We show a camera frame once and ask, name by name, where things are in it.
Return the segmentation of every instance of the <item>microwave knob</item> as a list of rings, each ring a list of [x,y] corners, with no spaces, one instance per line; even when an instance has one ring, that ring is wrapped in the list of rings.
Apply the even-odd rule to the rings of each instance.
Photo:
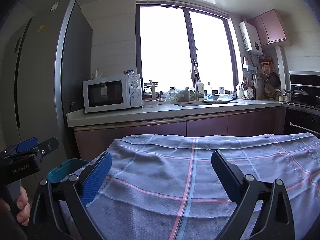
[[[132,93],[132,97],[133,98],[138,98],[139,97],[139,93],[137,91]]]
[[[138,87],[138,82],[137,82],[137,81],[133,81],[133,82],[131,83],[131,86],[132,86],[133,88],[137,88],[137,87]]]

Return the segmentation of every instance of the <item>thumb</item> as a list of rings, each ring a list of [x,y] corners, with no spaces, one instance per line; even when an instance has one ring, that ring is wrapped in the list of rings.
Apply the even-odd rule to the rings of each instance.
[[[8,213],[10,212],[10,206],[4,202],[2,198],[0,198],[0,213]]]

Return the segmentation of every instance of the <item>faucet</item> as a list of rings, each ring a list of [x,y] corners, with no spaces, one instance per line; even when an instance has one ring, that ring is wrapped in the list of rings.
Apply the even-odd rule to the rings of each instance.
[[[198,78],[199,78],[198,66],[197,66],[197,63],[194,59],[191,60],[190,72],[191,72],[191,79],[192,79],[193,87],[196,89],[195,90],[195,101],[199,101],[199,98],[204,98],[204,94],[199,93],[199,90],[198,90]]]

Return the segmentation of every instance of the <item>refrigerator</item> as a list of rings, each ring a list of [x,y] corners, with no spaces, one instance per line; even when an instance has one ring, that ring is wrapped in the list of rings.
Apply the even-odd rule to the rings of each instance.
[[[82,82],[90,79],[92,28],[75,0],[59,0],[32,17],[7,45],[0,112],[5,140],[13,145],[51,137],[59,148],[42,159],[41,171],[23,179],[33,196],[47,172],[79,157],[66,114],[82,109]]]

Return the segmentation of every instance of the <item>teal plastic bin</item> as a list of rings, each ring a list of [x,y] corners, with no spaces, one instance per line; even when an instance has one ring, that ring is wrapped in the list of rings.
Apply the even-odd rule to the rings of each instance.
[[[51,171],[47,173],[46,178],[51,182],[60,182],[70,173],[75,172],[79,168],[85,166],[88,161],[81,159],[70,159],[60,164],[59,168],[53,168]]]

